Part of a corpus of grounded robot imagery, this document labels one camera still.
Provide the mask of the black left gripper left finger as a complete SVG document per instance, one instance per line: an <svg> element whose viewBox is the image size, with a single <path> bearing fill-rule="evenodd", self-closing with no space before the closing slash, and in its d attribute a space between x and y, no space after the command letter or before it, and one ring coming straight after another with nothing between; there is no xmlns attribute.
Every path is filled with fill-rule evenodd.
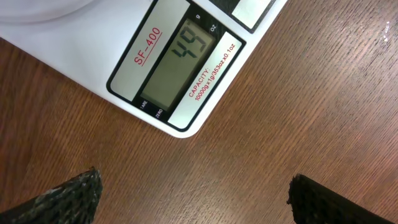
<svg viewBox="0 0 398 224"><path fill-rule="evenodd" d="M91 167L70 180L1 213L1 223L91 224L103 190L99 170Z"/></svg>

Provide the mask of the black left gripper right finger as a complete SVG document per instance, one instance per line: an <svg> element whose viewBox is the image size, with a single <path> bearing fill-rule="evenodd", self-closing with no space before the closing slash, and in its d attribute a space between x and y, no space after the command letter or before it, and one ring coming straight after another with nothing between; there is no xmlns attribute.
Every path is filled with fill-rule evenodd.
<svg viewBox="0 0 398 224"><path fill-rule="evenodd" d="M302 174L290 182L287 204L296 224L393 224Z"/></svg>

